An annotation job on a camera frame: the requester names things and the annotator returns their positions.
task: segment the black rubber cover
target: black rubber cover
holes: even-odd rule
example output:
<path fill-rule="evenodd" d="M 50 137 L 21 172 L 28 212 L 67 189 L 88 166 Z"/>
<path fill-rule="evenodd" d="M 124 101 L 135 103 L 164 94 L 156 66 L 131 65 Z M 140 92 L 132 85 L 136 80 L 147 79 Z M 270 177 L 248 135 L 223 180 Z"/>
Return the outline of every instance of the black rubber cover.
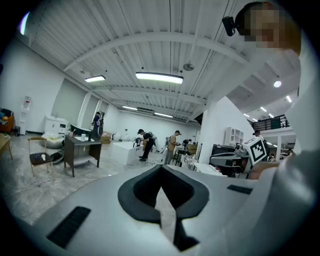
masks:
<path fill-rule="evenodd" d="M 160 212 L 155 209 L 161 187 L 176 212 L 173 243 L 184 251 L 198 241 L 186 234 L 182 220 L 196 217 L 206 206 L 209 190 L 205 185 L 167 165 L 156 165 L 123 183 L 119 203 L 132 218 L 161 225 Z"/>
<path fill-rule="evenodd" d="M 160 212 L 155 209 L 161 187 L 161 165 L 127 180 L 118 190 L 121 207 L 138 221 L 161 224 Z"/>

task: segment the railing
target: railing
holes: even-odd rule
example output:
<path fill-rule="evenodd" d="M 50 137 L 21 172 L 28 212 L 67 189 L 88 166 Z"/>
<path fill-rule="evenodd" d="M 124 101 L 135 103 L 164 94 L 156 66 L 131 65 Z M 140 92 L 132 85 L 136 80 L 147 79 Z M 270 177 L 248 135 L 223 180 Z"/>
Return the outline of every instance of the railing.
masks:
<path fill-rule="evenodd" d="M 267 118 L 259 120 L 258 122 L 250 122 L 254 130 L 265 131 L 272 129 L 279 129 L 289 127 L 290 124 L 284 114 L 275 116 L 274 118 Z"/>

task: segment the white cabinet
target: white cabinet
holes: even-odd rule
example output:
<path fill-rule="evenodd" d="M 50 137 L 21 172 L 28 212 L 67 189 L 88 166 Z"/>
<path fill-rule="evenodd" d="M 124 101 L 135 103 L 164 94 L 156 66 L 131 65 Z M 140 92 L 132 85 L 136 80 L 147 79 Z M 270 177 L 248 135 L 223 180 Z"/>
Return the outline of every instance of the white cabinet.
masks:
<path fill-rule="evenodd" d="M 111 159 L 123 165 L 129 165 L 135 161 L 138 161 L 139 157 L 144 154 L 144 147 L 133 146 L 133 141 L 113 143 L 111 148 Z"/>
<path fill-rule="evenodd" d="M 67 132 L 68 121 L 54 117 L 51 115 L 45 116 L 45 124 L 44 124 L 44 133 L 54 133 L 54 134 L 63 134 L 65 135 Z"/>
<path fill-rule="evenodd" d="M 244 133 L 236 128 L 227 127 L 224 135 L 224 145 L 235 147 L 237 143 L 244 142 Z"/>

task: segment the wooden table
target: wooden table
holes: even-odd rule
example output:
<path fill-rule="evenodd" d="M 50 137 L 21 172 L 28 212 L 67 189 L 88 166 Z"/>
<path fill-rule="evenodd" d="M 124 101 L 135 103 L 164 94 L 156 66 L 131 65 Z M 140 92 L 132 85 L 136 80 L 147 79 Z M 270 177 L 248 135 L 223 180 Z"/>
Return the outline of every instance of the wooden table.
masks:
<path fill-rule="evenodd" d="M 10 149 L 10 139 L 10 135 L 7 135 L 7 137 L 5 138 L 5 135 L 3 133 L 0 133 L 0 156 L 2 156 L 3 152 L 5 152 L 7 148 L 9 148 L 11 160 L 13 160 Z"/>
<path fill-rule="evenodd" d="M 64 137 L 64 168 L 66 163 L 72 167 L 72 177 L 75 177 L 75 166 L 83 164 L 90 160 L 96 160 L 96 166 L 99 167 L 100 152 L 102 142 L 97 141 L 81 141 L 77 136 Z"/>

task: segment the floor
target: floor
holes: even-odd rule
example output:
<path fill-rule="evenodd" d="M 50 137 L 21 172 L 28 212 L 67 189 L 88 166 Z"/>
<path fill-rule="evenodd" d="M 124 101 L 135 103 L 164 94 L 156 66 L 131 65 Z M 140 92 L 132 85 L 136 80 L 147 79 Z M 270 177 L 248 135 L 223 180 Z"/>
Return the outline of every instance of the floor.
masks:
<path fill-rule="evenodd" d="M 122 165 L 111 159 L 111 144 L 103 144 L 100 154 L 99 168 L 88 162 L 78 165 L 72 177 L 72 170 L 61 162 L 53 166 L 40 165 L 34 168 L 32 174 L 29 161 L 27 138 L 32 135 L 12 137 L 10 141 L 13 161 L 6 150 L 0 158 L 0 190 L 11 213 L 32 225 L 44 212 L 62 199 L 77 191 L 85 184 L 107 176 L 117 175 L 137 168 L 146 170 L 154 164 L 160 164 L 162 154 L 149 153 L 148 162 L 136 162 Z M 30 141 L 32 153 L 43 152 L 44 148 L 37 141 Z M 47 149 L 49 155 L 59 151 Z M 164 234 L 173 241 L 176 224 L 176 212 L 161 189 L 157 196 L 155 207 L 161 213 L 161 224 Z"/>

